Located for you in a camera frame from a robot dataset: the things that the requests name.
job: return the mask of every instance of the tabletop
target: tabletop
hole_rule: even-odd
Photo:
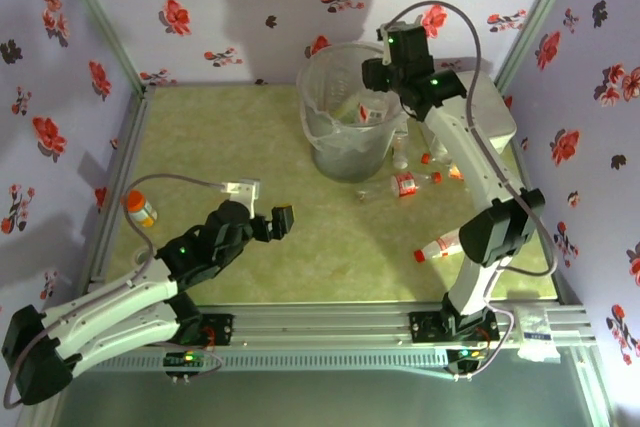
[[[463,181],[447,177],[446,166],[421,164],[427,147],[415,122],[409,122],[409,168],[440,171],[444,180],[412,197],[390,194],[367,205],[356,200],[356,185],[317,171],[294,86],[158,88],[146,115],[132,180],[161,172],[210,182],[257,178],[257,212],[269,218],[274,206],[294,206],[291,233],[281,241],[250,242],[215,279],[189,290],[196,304],[439,302],[455,282],[462,254],[418,263],[413,251],[472,218],[471,196]],[[516,173],[510,147],[502,157]],[[393,173],[388,158],[373,179]],[[158,211],[156,224],[145,229],[156,248],[203,223],[228,198],[168,179],[150,180],[139,190]],[[108,281],[133,270],[144,246],[123,218],[117,225]],[[532,271],[547,268],[537,235],[513,263]],[[506,272],[493,298],[557,296],[549,277]]]

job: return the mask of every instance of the white plastic box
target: white plastic box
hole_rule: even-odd
[[[462,84],[466,87],[467,92],[473,78],[473,71],[459,72],[458,77]],[[466,103],[466,99],[455,97],[447,100],[447,102]],[[493,84],[491,78],[484,72],[480,72],[476,90],[473,94],[474,114],[476,123],[482,129],[487,137],[491,140],[491,145],[498,153],[502,153],[511,138],[516,133],[516,123],[511,116],[511,112],[504,103],[500,92]],[[420,129],[424,136],[429,153],[433,160],[450,164],[451,156],[445,149],[444,145],[436,138],[433,132],[424,124],[420,123]]]

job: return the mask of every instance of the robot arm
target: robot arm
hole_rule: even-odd
[[[479,128],[471,131],[466,106],[455,99],[466,98],[467,91],[452,70],[435,72],[419,22],[385,24],[378,31],[378,40],[383,42],[383,58],[363,63],[365,87],[396,92],[403,106],[413,111],[410,115],[426,123],[442,142],[471,191],[477,215],[460,228],[465,259],[441,310],[441,327],[448,336],[464,337],[486,321],[490,312],[485,298],[497,281],[499,268],[510,262],[535,230],[533,219],[505,183],[509,182],[536,214],[544,206],[544,197],[537,189],[524,188]],[[480,148],[476,136],[488,147],[487,152]]]
[[[291,206],[272,209],[271,221],[254,213],[258,189],[257,181],[224,184],[230,199],[204,225],[160,248],[142,271],[42,313],[32,305],[17,311],[2,347],[12,371],[8,388],[15,382],[22,403],[33,405],[128,350],[157,342],[191,343],[202,317],[185,291],[216,277],[250,240],[280,240],[291,229]]]

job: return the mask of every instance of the gray cable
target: gray cable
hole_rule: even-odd
[[[467,15],[462,10],[460,10],[459,8],[457,8],[454,5],[449,4],[448,2],[441,2],[441,1],[438,1],[438,0],[426,0],[424,2],[418,2],[416,4],[413,4],[413,5],[409,6],[409,7],[407,7],[406,9],[404,9],[402,12],[400,12],[398,15],[396,15],[393,19],[391,19],[391,21],[389,23],[387,23],[384,26],[385,30],[388,30],[389,27],[391,27],[400,18],[402,18],[403,16],[405,16],[407,13],[411,12],[412,10],[415,10],[417,8],[420,8],[420,7],[426,7],[428,5],[441,5],[441,6],[445,7],[445,8],[447,8],[447,9],[455,12],[456,14],[458,14],[462,18],[462,20],[464,20],[465,24],[467,24],[467,26],[471,30],[471,35],[473,36],[473,42],[474,42],[475,48],[476,48],[476,63],[475,63],[474,71],[473,71],[473,78],[471,80],[471,85],[469,86],[469,91],[467,93],[467,100],[466,100],[466,114],[467,114],[467,122],[468,122],[468,126],[469,126],[469,131],[472,133],[473,138],[475,139],[476,143],[478,144],[478,147],[480,148],[480,150],[482,151],[482,153],[486,157],[487,161],[491,165],[491,168],[494,170],[494,172],[496,173],[496,176],[498,177],[500,182],[502,182],[502,184],[504,185],[504,187],[507,190],[507,192],[509,192],[509,194],[511,194],[511,196],[515,199],[515,201],[522,208],[522,210],[524,210],[527,213],[527,215],[530,218],[533,219],[534,223],[536,224],[536,228],[538,229],[538,232],[540,233],[540,236],[542,237],[543,241],[546,242],[547,246],[549,247],[549,251],[551,252],[551,255],[552,255],[551,265],[544,272],[531,272],[531,271],[528,271],[528,270],[524,270],[524,269],[520,269],[520,268],[517,268],[517,267],[510,266],[510,265],[503,266],[503,267],[502,266],[498,267],[496,269],[496,271],[494,272],[493,276],[491,277],[491,280],[487,284],[487,288],[484,291],[484,295],[483,295],[484,302],[485,302],[486,306],[489,309],[491,309],[492,311],[500,313],[500,314],[503,314],[503,315],[506,315],[507,317],[509,317],[509,326],[507,327],[507,331],[505,332],[503,337],[498,342],[498,345],[496,346],[496,348],[491,352],[491,355],[487,358],[487,360],[485,360],[485,362],[482,364],[482,366],[480,366],[480,368],[478,368],[475,372],[467,375],[468,378],[471,378],[474,375],[477,375],[480,372],[482,372],[483,370],[485,370],[491,364],[491,362],[493,362],[493,359],[495,358],[495,356],[498,354],[498,352],[502,348],[504,342],[511,335],[511,332],[513,331],[513,327],[514,327],[514,324],[515,324],[515,317],[513,316],[512,312],[510,312],[508,310],[500,309],[498,307],[494,307],[489,302],[489,296],[491,295],[491,291],[493,290],[493,287],[495,286],[496,282],[498,281],[499,272],[503,271],[503,270],[509,270],[511,272],[516,272],[518,274],[528,275],[528,276],[531,276],[531,277],[544,277],[546,275],[551,275],[556,271],[556,268],[558,267],[558,257],[557,257],[556,252],[555,252],[554,243],[551,240],[551,235],[549,234],[549,231],[547,230],[547,228],[542,223],[542,220],[540,220],[540,218],[535,214],[535,212],[533,212],[533,210],[531,210],[531,208],[522,199],[522,197],[520,197],[520,194],[518,192],[516,192],[516,189],[513,188],[513,186],[509,182],[509,179],[507,179],[507,177],[503,174],[502,170],[500,169],[500,167],[498,166],[496,161],[493,159],[493,156],[491,155],[491,150],[485,145],[484,141],[482,140],[482,137],[480,137],[480,134],[477,131],[477,126],[476,126],[475,120],[473,119],[472,106],[473,106],[473,93],[475,92],[476,84],[478,82],[478,77],[480,76],[480,69],[481,69],[481,66],[482,66],[482,52],[481,52],[482,49],[480,47],[480,37],[478,36],[478,32],[477,32],[475,26],[473,25],[473,22],[471,22],[471,19],[469,19],[469,17],[467,17]]]
[[[197,184],[197,185],[202,185],[204,187],[212,187],[215,189],[223,189],[224,185],[223,184],[218,184],[218,183],[212,183],[212,182],[206,182],[204,180],[198,180],[198,179],[193,179],[191,177],[185,177],[183,175],[177,175],[177,174],[151,174],[151,175],[145,175],[144,177],[140,177],[138,180],[134,181],[131,183],[131,185],[129,185],[124,192],[124,198],[127,199],[129,197],[129,193],[131,192],[131,190],[136,187],[137,185],[141,184],[142,182],[145,182],[147,180],[151,180],[151,179],[176,179],[176,180],[182,180],[185,182],[190,182],[192,184]],[[140,236],[142,237],[142,240],[144,240],[149,254],[147,256],[147,260],[144,262],[144,264],[142,265],[142,267],[140,268],[140,270],[137,272],[137,274],[135,274],[133,276],[133,278],[131,279],[131,283],[133,285],[136,284],[136,282],[138,280],[140,280],[144,274],[146,273],[146,271],[149,269],[149,266],[151,265],[151,261],[153,260],[153,243],[151,242],[151,239],[144,233],[142,232],[142,230],[140,230],[140,228],[135,225],[135,222],[133,222],[133,220],[131,219],[131,216],[129,215],[129,211],[127,210],[127,205],[126,202],[123,202],[122,205],[122,210],[124,211],[124,217],[127,220],[127,223],[131,226],[131,228]],[[132,287],[129,287],[128,284],[124,284],[121,285],[120,287],[110,291],[110,292],[105,292],[104,294],[96,297],[95,299],[87,302],[86,304],[83,304],[81,306],[76,307],[75,309],[71,310],[68,314],[61,316],[59,319],[56,319],[51,325],[49,325],[48,327],[46,327],[44,330],[42,330],[39,334],[37,334],[33,339],[31,339],[31,341],[27,344],[27,346],[22,350],[22,352],[20,352],[20,354],[18,355],[18,358],[16,359],[16,363],[14,364],[13,368],[11,369],[11,372],[9,373],[9,380],[7,381],[7,386],[5,388],[4,391],[4,397],[3,397],[3,405],[4,408],[9,410],[9,409],[15,409],[16,407],[18,407],[19,405],[22,404],[22,399],[19,399],[15,402],[11,402],[11,392],[13,391],[13,387],[16,383],[16,379],[18,377],[18,372],[20,372],[20,368],[22,367],[22,364],[24,363],[24,361],[27,358],[27,355],[29,355],[29,352],[31,352],[31,349],[33,349],[33,347],[40,342],[40,340],[44,339],[47,335],[49,335],[49,333],[51,333],[51,331],[53,331],[54,329],[58,328],[60,325],[62,325],[63,323],[67,323],[69,321],[69,319],[71,319],[72,317],[75,317],[76,315],[78,315],[79,313],[81,313],[83,310],[92,307],[100,302],[103,302],[106,299],[109,299],[111,297],[114,297],[118,294],[120,294],[121,292],[125,292],[129,289],[131,289]]]

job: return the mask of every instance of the red bottle cap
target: red bottle cap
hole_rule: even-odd
[[[418,261],[418,262],[424,262],[425,261],[424,254],[422,253],[421,250],[416,250],[413,253],[413,256],[416,258],[416,261]]]

